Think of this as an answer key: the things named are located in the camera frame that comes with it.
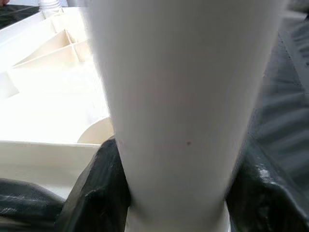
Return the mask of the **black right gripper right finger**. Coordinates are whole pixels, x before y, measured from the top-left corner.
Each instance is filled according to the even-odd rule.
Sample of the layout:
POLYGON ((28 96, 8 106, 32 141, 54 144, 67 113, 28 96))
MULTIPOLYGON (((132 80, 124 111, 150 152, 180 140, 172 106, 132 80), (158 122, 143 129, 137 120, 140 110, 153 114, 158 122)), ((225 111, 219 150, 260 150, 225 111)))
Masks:
POLYGON ((233 232, 307 232, 309 202, 252 137, 226 196, 233 232))

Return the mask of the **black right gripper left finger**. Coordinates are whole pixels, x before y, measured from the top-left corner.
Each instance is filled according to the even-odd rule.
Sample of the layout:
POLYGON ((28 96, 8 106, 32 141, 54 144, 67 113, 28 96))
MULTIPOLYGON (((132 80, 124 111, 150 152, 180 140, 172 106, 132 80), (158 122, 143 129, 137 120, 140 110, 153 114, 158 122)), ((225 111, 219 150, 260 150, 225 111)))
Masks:
POLYGON ((78 177, 55 222, 55 231, 123 232, 130 203, 116 140, 111 137, 78 177))

